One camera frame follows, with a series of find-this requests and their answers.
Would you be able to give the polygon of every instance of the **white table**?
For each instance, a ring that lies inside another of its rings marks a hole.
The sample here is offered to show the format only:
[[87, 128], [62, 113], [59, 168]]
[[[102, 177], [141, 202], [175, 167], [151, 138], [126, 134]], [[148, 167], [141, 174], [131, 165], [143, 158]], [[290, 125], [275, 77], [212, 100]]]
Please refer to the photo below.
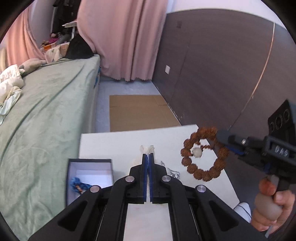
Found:
[[[79, 158], [112, 159], [114, 182], [129, 174], [130, 168], [142, 162], [140, 146], [155, 147], [155, 163], [180, 172], [180, 181], [187, 186], [203, 184], [231, 208], [239, 200], [223, 170], [220, 177], [209, 182], [196, 180], [181, 164], [180, 150], [185, 139], [197, 131], [196, 125], [161, 129], [82, 134]], [[204, 150], [201, 158], [193, 158], [199, 168], [208, 170], [217, 156]], [[167, 204], [129, 204], [124, 240], [172, 240]]]

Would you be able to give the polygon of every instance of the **blue cloth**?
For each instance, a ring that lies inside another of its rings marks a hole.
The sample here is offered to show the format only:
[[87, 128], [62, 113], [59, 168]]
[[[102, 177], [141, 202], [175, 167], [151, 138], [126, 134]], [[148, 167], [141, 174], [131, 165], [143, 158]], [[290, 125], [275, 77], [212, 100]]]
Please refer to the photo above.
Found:
[[71, 185], [72, 190], [74, 192], [79, 193], [79, 194], [84, 193], [85, 191], [87, 191], [91, 187], [90, 184], [80, 182], [80, 179], [78, 177], [72, 178], [70, 185]]
[[96, 84], [97, 84], [98, 81], [99, 81], [99, 74], [100, 74], [100, 72], [101, 72], [101, 66], [99, 67], [98, 74], [97, 74], [97, 76], [96, 76], [96, 81], [95, 81], [95, 83], [94, 83], [94, 88], [96, 87]]

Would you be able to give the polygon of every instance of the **electrical outlet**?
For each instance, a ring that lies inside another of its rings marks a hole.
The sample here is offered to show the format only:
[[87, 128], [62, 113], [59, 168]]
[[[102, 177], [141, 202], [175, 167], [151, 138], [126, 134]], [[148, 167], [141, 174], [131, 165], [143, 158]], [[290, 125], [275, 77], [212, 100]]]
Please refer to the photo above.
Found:
[[170, 67], [169, 67], [169, 66], [166, 66], [166, 67], [165, 67], [165, 72], [166, 72], [167, 74], [170, 73]]

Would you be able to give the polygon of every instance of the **camera lens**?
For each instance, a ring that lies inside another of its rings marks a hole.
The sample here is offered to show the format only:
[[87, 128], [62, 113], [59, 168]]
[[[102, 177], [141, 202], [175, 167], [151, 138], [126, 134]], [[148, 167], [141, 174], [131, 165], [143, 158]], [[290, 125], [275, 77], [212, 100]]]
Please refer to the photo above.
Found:
[[290, 111], [288, 109], [284, 112], [284, 121], [287, 122], [290, 118]]
[[272, 133], [274, 131], [274, 123], [271, 122], [269, 125], [269, 133]]
[[277, 118], [276, 118], [276, 129], [280, 129], [281, 126], [283, 124], [283, 118], [281, 115], [279, 115]]

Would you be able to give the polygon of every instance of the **cardboard sheet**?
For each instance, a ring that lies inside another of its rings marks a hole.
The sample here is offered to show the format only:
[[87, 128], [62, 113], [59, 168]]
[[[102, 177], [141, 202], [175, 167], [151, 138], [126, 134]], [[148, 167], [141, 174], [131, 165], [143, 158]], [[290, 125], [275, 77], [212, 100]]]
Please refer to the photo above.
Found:
[[110, 96], [110, 130], [133, 131], [180, 126], [161, 95]]

